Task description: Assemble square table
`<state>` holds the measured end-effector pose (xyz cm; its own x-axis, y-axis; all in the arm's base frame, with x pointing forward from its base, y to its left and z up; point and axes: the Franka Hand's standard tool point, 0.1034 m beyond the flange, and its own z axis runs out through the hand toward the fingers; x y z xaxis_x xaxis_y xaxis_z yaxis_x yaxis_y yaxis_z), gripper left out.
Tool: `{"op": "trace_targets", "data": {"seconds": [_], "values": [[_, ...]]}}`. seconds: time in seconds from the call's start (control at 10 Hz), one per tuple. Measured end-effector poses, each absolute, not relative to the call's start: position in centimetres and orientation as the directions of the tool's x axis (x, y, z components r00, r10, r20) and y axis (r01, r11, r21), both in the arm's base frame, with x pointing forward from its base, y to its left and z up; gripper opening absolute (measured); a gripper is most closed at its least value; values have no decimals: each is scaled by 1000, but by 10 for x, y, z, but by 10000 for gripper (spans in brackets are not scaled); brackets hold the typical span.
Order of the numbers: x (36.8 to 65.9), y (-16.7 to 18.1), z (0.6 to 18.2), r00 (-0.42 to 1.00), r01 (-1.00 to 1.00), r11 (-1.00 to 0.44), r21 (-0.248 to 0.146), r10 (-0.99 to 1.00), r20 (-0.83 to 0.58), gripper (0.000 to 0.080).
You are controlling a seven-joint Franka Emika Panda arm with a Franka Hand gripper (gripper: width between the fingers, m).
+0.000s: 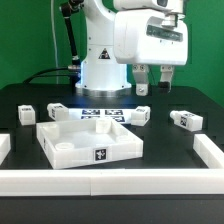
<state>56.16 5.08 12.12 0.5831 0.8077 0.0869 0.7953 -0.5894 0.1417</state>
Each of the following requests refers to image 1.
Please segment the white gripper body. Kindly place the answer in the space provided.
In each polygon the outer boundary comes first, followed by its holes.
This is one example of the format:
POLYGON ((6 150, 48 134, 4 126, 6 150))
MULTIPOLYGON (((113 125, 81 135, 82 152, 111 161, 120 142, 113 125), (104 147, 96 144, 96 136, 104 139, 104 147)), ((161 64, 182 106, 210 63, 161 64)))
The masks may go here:
POLYGON ((179 20, 164 27, 165 15, 152 9, 120 11, 114 21, 114 55, 121 64, 185 65, 188 30, 179 20))

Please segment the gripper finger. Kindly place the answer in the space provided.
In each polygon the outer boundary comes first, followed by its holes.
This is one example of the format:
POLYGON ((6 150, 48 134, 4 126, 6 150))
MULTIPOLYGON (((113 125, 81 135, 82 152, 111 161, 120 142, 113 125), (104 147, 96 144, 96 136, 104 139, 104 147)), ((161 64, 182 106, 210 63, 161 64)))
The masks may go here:
POLYGON ((162 65, 160 67, 161 77, 158 86, 163 90, 170 90, 174 74, 174 67, 172 65, 162 65))
POLYGON ((134 64, 132 66, 132 73, 136 83, 136 94, 138 96, 146 96, 149 90, 148 79, 149 68, 147 65, 134 64))

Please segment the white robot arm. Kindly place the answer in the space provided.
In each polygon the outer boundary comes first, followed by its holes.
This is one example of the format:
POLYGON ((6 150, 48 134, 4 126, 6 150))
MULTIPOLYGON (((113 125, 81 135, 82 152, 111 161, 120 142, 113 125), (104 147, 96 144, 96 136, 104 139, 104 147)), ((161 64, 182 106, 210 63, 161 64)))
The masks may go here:
POLYGON ((132 67, 136 94, 149 93, 148 73, 158 65, 158 87, 168 92, 176 66, 188 57, 188 30, 183 18, 187 0, 67 0, 60 6, 78 74, 76 92, 96 97, 128 94, 127 67, 132 67), (70 17, 83 11, 87 27, 87 54, 77 53, 70 17))

